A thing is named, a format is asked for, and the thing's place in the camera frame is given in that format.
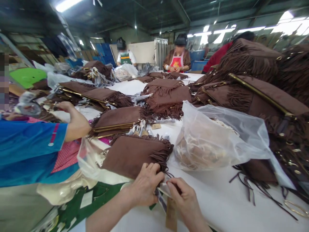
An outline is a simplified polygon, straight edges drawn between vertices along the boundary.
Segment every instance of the worker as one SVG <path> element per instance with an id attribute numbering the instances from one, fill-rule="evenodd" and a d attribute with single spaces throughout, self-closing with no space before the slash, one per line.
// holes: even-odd
<path id="1" fill-rule="evenodd" d="M 179 34 L 175 40 L 175 49 L 171 50 L 163 62 L 163 68 L 169 73 L 184 73 L 191 69 L 190 52 L 186 50 L 188 37 Z"/>
<path id="2" fill-rule="evenodd" d="M 83 220 L 71 232 L 108 232 L 119 220 L 136 206 L 150 206 L 158 202 L 154 191 L 163 181 L 164 174 L 157 172 L 159 164 L 144 163 L 136 180 L 128 187 L 123 188 L 114 198 Z M 171 196 L 184 224 L 191 232 L 212 232 L 204 219 L 194 189 L 182 178 L 171 178 L 167 185 Z"/>
<path id="3" fill-rule="evenodd" d="M 207 54 L 209 53 L 209 44 L 206 44 L 205 45 L 205 48 L 204 48 L 204 50 L 205 50 L 205 53 L 204 53 L 204 58 L 206 58 L 207 57 Z"/>
<path id="4" fill-rule="evenodd" d="M 202 71 L 202 74 L 206 74 L 211 66 L 219 64 L 221 61 L 221 58 L 227 53 L 227 51 L 229 50 L 229 48 L 233 45 L 234 42 L 236 42 L 238 39 L 243 38 L 249 41 L 253 41 L 255 37 L 255 34 L 251 31 L 246 31 L 242 34 L 240 34 L 239 36 L 237 36 L 233 41 L 223 45 L 218 51 L 216 51 L 211 58 L 209 59 L 209 61 L 207 62 L 207 64 L 204 66 L 204 69 Z"/>
<path id="5" fill-rule="evenodd" d="M 91 127 L 70 102 L 56 107 L 70 123 L 48 123 L 16 113 L 0 118 L 0 187 L 67 180 L 78 169 L 80 138 Z"/>
<path id="6" fill-rule="evenodd" d="M 135 67 L 137 66 L 133 52 L 128 50 L 126 42 L 123 40 L 122 37 L 120 37 L 117 40 L 117 49 L 118 49 L 118 59 L 117 59 L 118 66 L 121 66 L 124 63 L 133 64 Z"/>

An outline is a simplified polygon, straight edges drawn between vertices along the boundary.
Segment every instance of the finger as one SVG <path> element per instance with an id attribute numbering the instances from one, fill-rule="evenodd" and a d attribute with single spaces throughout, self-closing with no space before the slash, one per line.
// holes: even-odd
<path id="1" fill-rule="evenodd" d="M 158 174 L 156 174 L 156 176 L 154 177 L 154 185 L 157 186 L 161 181 L 164 180 L 164 173 L 163 172 L 159 172 Z"/>
<path id="2" fill-rule="evenodd" d="M 145 170 L 147 167 L 148 167 L 148 164 L 147 164 L 147 163 L 143 163 L 143 166 L 142 166 L 141 171 L 142 171 L 142 170 Z"/>
<path id="3" fill-rule="evenodd" d="M 176 201 L 176 203 L 180 203 L 183 200 L 183 198 L 178 193 L 176 187 L 170 181 L 167 182 L 167 186 L 170 190 L 172 198 Z"/>
<path id="4" fill-rule="evenodd" d="M 160 170 L 160 164 L 155 163 L 150 170 L 153 174 L 156 174 Z"/>
<path id="5" fill-rule="evenodd" d="M 182 192 L 186 192 L 191 188 L 182 178 L 171 178 L 168 181 L 176 184 Z"/>
<path id="6" fill-rule="evenodd" d="M 150 163 L 150 164 L 148 165 L 147 169 L 148 169 L 148 170 L 151 170 L 153 166 L 154 166 L 154 163 Z"/>

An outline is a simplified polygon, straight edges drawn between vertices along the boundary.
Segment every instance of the red shirt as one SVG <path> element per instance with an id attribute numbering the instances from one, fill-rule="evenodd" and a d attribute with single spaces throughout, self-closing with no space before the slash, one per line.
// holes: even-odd
<path id="1" fill-rule="evenodd" d="M 226 45 L 223 45 L 218 51 L 216 51 L 211 58 L 209 59 L 209 61 L 207 62 L 207 64 L 204 66 L 203 71 L 204 72 L 208 72 L 210 70 L 210 67 L 216 64 L 219 64 L 221 61 L 221 58 L 227 53 L 227 51 L 229 50 L 229 48 L 232 46 L 233 41 L 227 43 Z"/>

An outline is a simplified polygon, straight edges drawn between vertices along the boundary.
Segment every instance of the green apron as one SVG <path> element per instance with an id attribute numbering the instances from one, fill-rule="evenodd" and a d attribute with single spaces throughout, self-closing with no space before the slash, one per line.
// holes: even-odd
<path id="1" fill-rule="evenodd" d="M 124 63 L 132 64 L 130 57 L 129 57 L 129 53 L 121 55 L 120 60 L 121 60 L 121 62 L 120 62 L 121 65 L 123 65 Z"/>

